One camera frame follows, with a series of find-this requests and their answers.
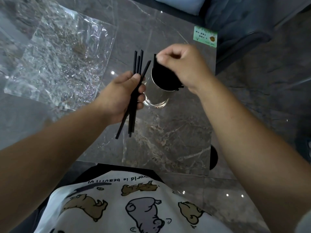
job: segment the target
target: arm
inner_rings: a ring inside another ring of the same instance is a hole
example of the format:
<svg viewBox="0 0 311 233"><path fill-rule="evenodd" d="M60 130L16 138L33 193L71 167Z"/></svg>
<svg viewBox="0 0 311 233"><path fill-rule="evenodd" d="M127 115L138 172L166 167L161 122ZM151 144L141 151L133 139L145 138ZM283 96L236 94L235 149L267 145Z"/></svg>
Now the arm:
<svg viewBox="0 0 311 233"><path fill-rule="evenodd" d="M293 232L311 209L311 166L212 75L195 47L172 45L157 58L200 98L228 165L271 232Z"/></svg>
<svg viewBox="0 0 311 233"><path fill-rule="evenodd" d="M120 75L91 104L0 151L0 232L30 215L106 126L122 120L139 79L131 72Z"/></svg>

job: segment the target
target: black round object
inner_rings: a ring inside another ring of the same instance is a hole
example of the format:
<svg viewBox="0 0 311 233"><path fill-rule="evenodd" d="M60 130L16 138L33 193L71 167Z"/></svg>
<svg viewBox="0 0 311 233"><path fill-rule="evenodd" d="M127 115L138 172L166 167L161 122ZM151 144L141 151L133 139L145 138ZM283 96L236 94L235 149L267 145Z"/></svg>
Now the black round object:
<svg viewBox="0 0 311 233"><path fill-rule="evenodd" d="M153 82L165 91L178 91L179 88L183 87L176 74L172 70L159 64L156 58L154 58L151 77Z"/></svg>
<svg viewBox="0 0 311 233"><path fill-rule="evenodd" d="M211 159L210 159L210 170L215 168L218 162L218 154L214 146L211 145Z"/></svg>

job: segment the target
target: white sleeve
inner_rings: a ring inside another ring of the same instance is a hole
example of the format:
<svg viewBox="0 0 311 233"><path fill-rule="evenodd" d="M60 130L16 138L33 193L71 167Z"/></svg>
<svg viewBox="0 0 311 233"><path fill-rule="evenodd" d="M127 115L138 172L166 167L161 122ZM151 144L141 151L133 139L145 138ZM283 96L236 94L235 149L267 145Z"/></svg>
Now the white sleeve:
<svg viewBox="0 0 311 233"><path fill-rule="evenodd" d="M311 210L302 217L295 230L295 233L309 232L311 232Z"/></svg>

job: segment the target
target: person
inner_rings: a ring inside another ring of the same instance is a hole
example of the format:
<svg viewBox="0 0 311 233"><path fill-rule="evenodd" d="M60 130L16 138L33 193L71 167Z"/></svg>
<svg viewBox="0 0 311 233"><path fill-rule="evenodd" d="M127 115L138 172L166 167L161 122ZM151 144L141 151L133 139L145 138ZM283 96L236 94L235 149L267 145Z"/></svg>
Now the person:
<svg viewBox="0 0 311 233"><path fill-rule="evenodd" d="M271 232L310 232L311 168L212 75L199 51L174 44L157 54L196 94L232 172ZM89 105L0 152L0 232L21 223L47 198L103 130L119 123L139 75L116 77ZM140 86L139 92L146 90ZM138 97L142 109L145 96ZM110 171L56 189L35 232L231 232L161 180Z"/></svg>

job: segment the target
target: cartoon print shirt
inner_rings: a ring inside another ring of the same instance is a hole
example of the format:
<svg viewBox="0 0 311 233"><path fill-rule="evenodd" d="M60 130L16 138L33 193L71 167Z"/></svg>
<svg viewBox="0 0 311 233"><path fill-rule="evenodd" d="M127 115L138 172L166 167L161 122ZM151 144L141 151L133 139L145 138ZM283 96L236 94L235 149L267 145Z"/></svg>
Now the cartoon print shirt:
<svg viewBox="0 0 311 233"><path fill-rule="evenodd" d="M51 194L35 233L79 232L232 233L164 183L123 171Z"/></svg>

